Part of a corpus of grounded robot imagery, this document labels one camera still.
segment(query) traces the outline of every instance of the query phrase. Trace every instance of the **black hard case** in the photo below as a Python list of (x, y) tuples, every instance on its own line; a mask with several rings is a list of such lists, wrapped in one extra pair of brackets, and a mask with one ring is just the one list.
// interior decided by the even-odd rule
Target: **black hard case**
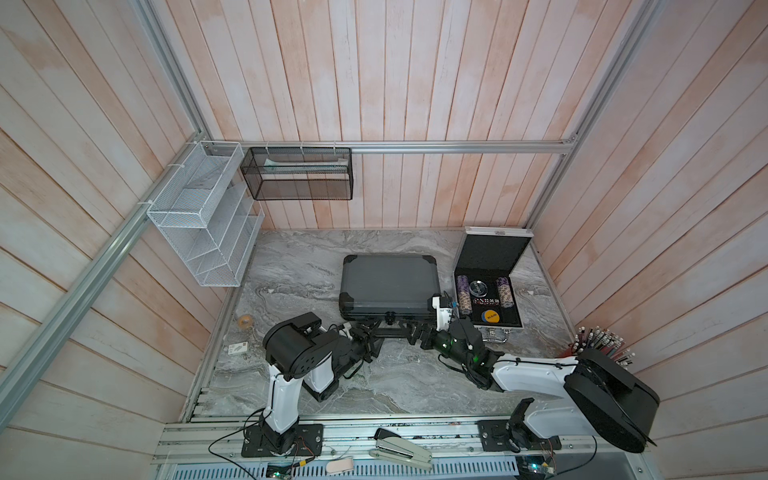
[(381, 253), (344, 258), (339, 294), (344, 319), (434, 320), (432, 298), (439, 294), (432, 256)]

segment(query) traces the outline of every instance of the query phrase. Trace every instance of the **black mesh basket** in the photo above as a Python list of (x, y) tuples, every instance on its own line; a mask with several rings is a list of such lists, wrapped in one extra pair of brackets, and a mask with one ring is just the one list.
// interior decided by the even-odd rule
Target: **black mesh basket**
[(240, 165), (256, 200), (352, 200), (352, 151), (251, 147)]

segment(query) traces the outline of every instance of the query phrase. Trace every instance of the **wooden wall panel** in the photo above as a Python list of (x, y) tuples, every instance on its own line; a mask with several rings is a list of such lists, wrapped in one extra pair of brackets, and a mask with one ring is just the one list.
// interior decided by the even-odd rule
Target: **wooden wall panel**
[(665, 478), (768, 469), (766, 27), (764, 0), (667, 4), (535, 228), (573, 321), (659, 393)]
[[(570, 137), (641, 3), (153, 2), (211, 131), (234, 141)], [(275, 228), (521, 226), (556, 159), (371, 154), (353, 159), (353, 200), (266, 207)]]
[[(2, 371), (193, 128), (128, 4), (3, 2), (0, 63)], [(150, 229), (0, 434), (0, 476), (143, 476), (222, 298)]]

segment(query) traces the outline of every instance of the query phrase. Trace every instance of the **gray stapler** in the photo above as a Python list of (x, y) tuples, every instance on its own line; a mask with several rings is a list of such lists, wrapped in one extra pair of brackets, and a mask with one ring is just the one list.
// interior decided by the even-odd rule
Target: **gray stapler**
[(429, 450), (385, 429), (376, 430), (373, 438), (376, 439), (376, 449), (368, 452), (373, 458), (432, 470), (432, 454)]

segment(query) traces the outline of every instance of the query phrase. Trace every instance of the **gray marble surface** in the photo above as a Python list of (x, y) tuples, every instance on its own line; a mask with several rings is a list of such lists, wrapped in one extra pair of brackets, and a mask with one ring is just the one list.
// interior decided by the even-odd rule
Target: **gray marble surface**
[[(452, 264), (463, 230), (284, 230), (259, 235), (253, 263), (224, 337), (214, 376), (198, 415), (248, 415), (265, 405), (268, 388), (264, 334), (278, 322), (314, 312), (323, 324), (341, 323), (339, 285), (342, 261), (350, 253), (421, 253), (437, 259), (440, 287), (452, 291)], [(530, 247), (510, 275), (523, 329), (507, 343), (489, 346), (520, 356), (559, 356), (570, 333)], [(236, 318), (250, 314), (252, 328)], [(227, 346), (248, 342), (248, 351), (230, 356)], [(299, 413), (496, 415), (509, 414), (520, 399), (545, 398), (530, 392), (487, 392), (404, 339), (387, 339), (373, 363), (365, 364), (338, 390), (318, 403), (302, 391)]]

